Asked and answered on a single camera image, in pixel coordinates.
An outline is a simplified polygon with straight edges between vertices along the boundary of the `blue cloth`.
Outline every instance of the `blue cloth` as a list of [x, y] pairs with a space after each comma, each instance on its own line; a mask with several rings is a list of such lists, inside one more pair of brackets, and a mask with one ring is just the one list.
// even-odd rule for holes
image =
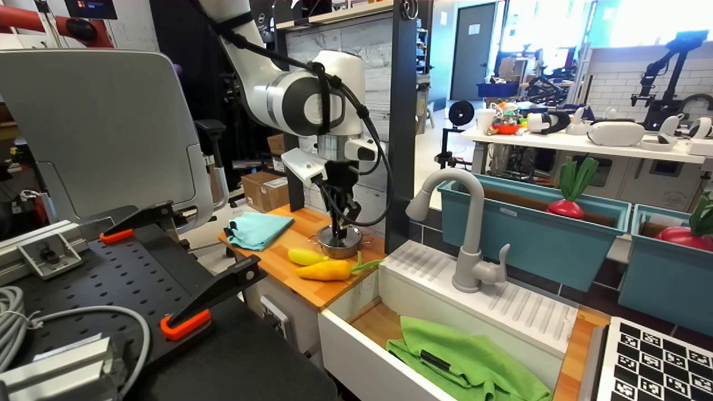
[[246, 249], [266, 249], [273, 237], [278, 237], [291, 225], [290, 216], [273, 216], [273, 214], [254, 214], [248, 212], [237, 216], [226, 227], [227, 241], [233, 248]]

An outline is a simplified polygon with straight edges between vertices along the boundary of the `white sink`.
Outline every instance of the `white sink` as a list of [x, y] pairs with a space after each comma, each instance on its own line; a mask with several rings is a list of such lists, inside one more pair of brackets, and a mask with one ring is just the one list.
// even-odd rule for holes
[[514, 282], [463, 293], [452, 288], [452, 272], [454, 256], [402, 244], [377, 274], [320, 311], [324, 366], [360, 399], [451, 399], [351, 325], [381, 301], [399, 317], [485, 334], [555, 387], [578, 307]]

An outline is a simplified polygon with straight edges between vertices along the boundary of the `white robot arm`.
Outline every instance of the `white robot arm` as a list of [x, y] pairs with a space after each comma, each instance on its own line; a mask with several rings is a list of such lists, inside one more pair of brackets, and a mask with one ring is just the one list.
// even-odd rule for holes
[[[360, 58], [338, 51], [320, 51], [308, 65], [281, 58], [266, 48], [252, 23], [249, 0], [198, 0], [198, 5], [213, 23], [238, 74], [246, 109], [278, 131], [316, 135], [315, 154], [290, 148], [283, 163], [305, 185], [318, 182], [320, 187], [331, 214], [324, 244], [355, 248], [349, 237], [355, 229], [347, 225], [358, 225], [358, 203], [351, 195], [358, 181], [356, 161], [367, 154], [388, 167], [375, 125], [360, 104], [366, 90]], [[273, 58], [300, 69], [283, 72]]]

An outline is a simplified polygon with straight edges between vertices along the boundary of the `gray faucet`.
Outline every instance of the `gray faucet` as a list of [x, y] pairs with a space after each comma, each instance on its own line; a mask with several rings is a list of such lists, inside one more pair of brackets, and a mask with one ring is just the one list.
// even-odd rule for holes
[[439, 170], [427, 175], [418, 193], [407, 203], [405, 214], [413, 221], [425, 221], [433, 188], [444, 181], [457, 181], [469, 191], [465, 237], [459, 249], [452, 285], [461, 292], [477, 292], [482, 285], [505, 281], [505, 256], [511, 244], [498, 249], [498, 264], [482, 261], [484, 187], [463, 170]]

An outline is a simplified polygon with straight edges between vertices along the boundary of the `door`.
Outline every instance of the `door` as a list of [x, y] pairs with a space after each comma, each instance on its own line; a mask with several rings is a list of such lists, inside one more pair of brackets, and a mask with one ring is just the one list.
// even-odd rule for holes
[[477, 84], [487, 77], [495, 2], [459, 9], [452, 59], [452, 100], [477, 100]]

